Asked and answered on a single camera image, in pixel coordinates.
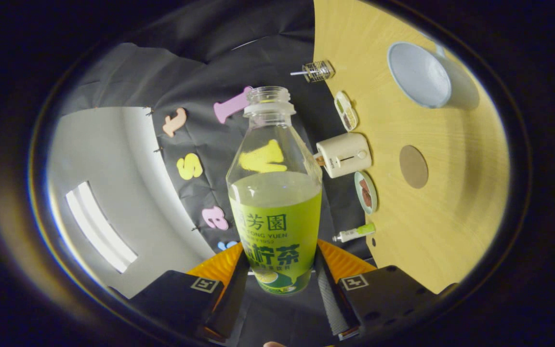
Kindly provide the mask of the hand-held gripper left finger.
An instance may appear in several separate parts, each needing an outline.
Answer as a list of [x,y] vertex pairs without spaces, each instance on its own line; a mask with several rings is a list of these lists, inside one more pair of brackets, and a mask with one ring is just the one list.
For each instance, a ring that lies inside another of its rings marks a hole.
[[168,270],[132,297],[137,310],[207,340],[227,340],[245,293],[249,262],[240,242],[187,273]]

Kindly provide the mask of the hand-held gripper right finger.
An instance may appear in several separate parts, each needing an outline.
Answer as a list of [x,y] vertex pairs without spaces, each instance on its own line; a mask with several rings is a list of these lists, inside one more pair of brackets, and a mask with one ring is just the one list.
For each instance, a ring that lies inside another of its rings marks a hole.
[[387,340],[421,322],[454,288],[436,294],[397,266],[376,268],[324,240],[317,240],[316,274],[340,340]]

